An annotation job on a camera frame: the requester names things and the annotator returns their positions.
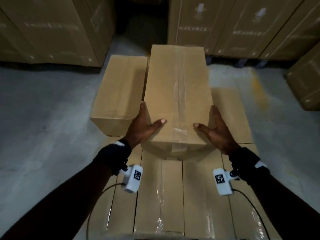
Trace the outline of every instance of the hand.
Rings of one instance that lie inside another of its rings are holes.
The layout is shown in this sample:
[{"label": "hand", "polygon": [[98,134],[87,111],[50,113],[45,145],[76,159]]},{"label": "hand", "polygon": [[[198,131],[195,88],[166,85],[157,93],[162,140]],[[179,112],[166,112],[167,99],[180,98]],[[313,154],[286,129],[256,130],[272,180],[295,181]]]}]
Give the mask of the hand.
[{"label": "hand", "polygon": [[146,103],[142,101],[139,114],[132,121],[124,139],[129,143],[131,149],[134,149],[140,143],[147,141],[166,122],[165,119],[160,119],[149,125],[147,123]]},{"label": "hand", "polygon": [[194,128],[195,130],[204,133],[209,141],[218,148],[222,154],[229,156],[235,149],[240,148],[240,146],[232,137],[226,123],[222,119],[218,107],[215,105],[212,106],[210,113],[212,113],[216,122],[216,127],[214,129],[209,129],[207,126],[200,123],[195,123]]}]

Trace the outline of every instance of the person's right arm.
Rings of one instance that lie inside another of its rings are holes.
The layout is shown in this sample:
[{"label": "person's right arm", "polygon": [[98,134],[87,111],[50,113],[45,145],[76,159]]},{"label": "person's right arm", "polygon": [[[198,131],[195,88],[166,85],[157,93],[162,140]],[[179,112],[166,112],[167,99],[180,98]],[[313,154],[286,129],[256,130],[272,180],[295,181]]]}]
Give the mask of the person's right arm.
[{"label": "person's right arm", "polygon": [[194,128],[229,156],[232,167],[251,186],[281,238],[319,238],[320,214],[271,176],[265,167],[256,169],[254,166],[260,160],[258,156],[235,142],[216,106],[211,112],[216,123],[214,129],[199,123],[194,124]]}]

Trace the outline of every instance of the forearm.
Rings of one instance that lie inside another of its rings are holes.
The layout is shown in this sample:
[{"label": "forearm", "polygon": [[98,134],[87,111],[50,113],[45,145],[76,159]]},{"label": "forearm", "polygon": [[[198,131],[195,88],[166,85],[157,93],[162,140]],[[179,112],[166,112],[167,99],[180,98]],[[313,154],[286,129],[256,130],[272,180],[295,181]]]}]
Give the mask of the forearm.
[{"label": "forearm", "polygon": [[111,177],[111,169],[95,161],[64,182],[12,226],[2,239],[72,239],[95,206]]},{"label": "forearm", "polygon": [[251,187],[282,239],[306,239],[320,225],[320,214],[271,175]]}]

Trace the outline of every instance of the person's left hand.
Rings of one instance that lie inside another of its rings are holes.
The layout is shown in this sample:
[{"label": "person's left hand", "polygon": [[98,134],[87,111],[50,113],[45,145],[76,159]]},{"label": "person's left hand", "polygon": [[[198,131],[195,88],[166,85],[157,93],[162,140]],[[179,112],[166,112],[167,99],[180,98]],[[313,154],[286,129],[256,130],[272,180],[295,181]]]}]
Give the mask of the person's left hand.
[{"label": "person's left hand", "polygon": [[166,122],[165,119],[160,119],[149,125],[147,123],[146,103],[142,101],[139,114],[132,121],[128,132],[123,139],[129,143],[131,149],[134,149],[140,143],[147,141]]}]

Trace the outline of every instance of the person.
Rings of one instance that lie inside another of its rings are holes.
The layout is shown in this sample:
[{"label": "person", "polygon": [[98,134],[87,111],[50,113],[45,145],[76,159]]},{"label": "person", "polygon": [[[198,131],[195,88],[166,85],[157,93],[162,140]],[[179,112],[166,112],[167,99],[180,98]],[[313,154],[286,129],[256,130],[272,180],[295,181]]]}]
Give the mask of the person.
[{"label": "person", "polygon": [[[314,238],[311,235],[318,234],[320,215],[272,177],[267,168],[255,168],[258,156],[236,143],[217,107],[212,107],[212,113],[214,129],[200,123],[195,123],[194,129],[229,156],[234,170],[252,187],[282,239]],[[42,199],[1,239],[73,239],[109,178],[125,167],[132,149],[147,141],[165,123],[165,119],[160,119],[149,125],[146,104],[142,102],[139,114],[118,145],[102,148],[92,163]]]}]

